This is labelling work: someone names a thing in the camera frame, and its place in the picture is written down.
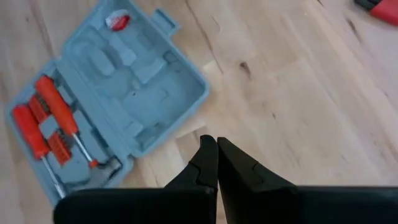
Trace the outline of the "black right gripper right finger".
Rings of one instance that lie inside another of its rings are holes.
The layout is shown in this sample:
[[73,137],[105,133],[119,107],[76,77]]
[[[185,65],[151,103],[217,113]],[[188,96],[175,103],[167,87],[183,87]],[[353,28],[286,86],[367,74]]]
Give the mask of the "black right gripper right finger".
[[228,223],[397,224],[397,187],[295,185],[228,139],[217,144]]

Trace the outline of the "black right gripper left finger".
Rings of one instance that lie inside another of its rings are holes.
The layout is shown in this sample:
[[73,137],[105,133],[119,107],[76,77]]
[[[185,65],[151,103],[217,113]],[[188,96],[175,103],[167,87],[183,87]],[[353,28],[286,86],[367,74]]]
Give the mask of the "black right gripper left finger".
[[218,194],[218,145],[200,136],[187,166],[163,188],[88,189],[61,199],[54,223],[215,223]]

